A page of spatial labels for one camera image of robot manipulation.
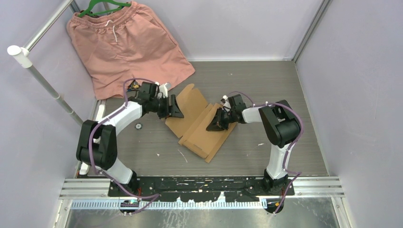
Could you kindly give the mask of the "brown cardboard box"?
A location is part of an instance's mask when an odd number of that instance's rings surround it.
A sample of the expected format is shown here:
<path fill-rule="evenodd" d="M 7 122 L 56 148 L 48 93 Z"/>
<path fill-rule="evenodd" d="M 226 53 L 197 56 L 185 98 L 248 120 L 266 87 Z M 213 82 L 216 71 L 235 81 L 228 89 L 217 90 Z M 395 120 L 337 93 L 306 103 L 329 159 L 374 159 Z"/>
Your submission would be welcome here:
<path fill-rule="evenodd" d="M 228 130 L 224 131 L 207 131 L 207 126 L 222 105 L 207 102 L 194 84 L 188 84 L 176 96 L 176 101 L 184 118 L 169 117 L 165 124 L 179 138 L 179 145 L 188 148 L 209 163 L 237 124 L 231 123 Z"/>

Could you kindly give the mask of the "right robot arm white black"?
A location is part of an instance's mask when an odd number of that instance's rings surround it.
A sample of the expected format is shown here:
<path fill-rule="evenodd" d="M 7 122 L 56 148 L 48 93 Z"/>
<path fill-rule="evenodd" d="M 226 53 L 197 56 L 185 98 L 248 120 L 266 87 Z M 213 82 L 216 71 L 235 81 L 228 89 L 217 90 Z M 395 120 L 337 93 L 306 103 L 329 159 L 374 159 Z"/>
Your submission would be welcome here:
<path fill-rule="evenodd" d="M 223 106 L 217 109 L 206 130 L 228 130 L 232 123 L 262 123 L 271 143 L 270 159 L 262 185 L 266 193 L 276 195 L 288 181 L 288 156 L 303 133 L 300 117 L 286 100 L 248 107 L 242 96 L 237 94 L 230 97 L 225 95 L 221 102 Z"/>

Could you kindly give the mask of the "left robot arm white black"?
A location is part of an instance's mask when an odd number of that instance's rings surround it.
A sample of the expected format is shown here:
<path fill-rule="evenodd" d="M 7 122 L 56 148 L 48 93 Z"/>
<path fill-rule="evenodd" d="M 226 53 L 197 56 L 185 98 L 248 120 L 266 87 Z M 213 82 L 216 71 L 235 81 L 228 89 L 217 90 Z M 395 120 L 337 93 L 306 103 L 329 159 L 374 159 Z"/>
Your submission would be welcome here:
<path fill-rule="evenodd" d="M 124 90 L 121 107 L 100 121 L 86 120 L 81 126 L 76 158 L 95 169 L 100 169 L 127 196 L 138 192 L 135 171 L 126 167 L 117 156 L 117 135 L 145 114 L 156 113 L 159 119 L 184 118 L 175 95 L 169 95 L 170 83 L 159 84 L 144 80 L 134 96 Z"/>

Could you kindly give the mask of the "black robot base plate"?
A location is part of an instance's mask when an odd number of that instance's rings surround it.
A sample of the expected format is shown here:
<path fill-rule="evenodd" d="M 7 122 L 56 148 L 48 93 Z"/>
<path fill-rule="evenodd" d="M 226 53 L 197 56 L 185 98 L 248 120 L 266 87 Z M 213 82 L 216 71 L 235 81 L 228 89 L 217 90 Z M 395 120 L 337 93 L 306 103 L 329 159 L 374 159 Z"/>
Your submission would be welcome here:
<path fill-rule="evenodd" d="M 292 180 L 288 176 L 270 184 L 269 178 L 246 176 L 193 176 L 193 177 L 139 177 L 134 183 L 124 185 L 121 189 L 116 183 L 109 185 L 109 197 L 143 196 L 144 199 L 125 201 L 123 207 L 147 204 L 154 195 L 158 195 L 157 203 L 179 202 L 213 204 L 223 201 L 235 207 L 242 203 L 258 203 L 267 212 L 281 212 L 284 207 L 284 196 L 295 194 Z"/>

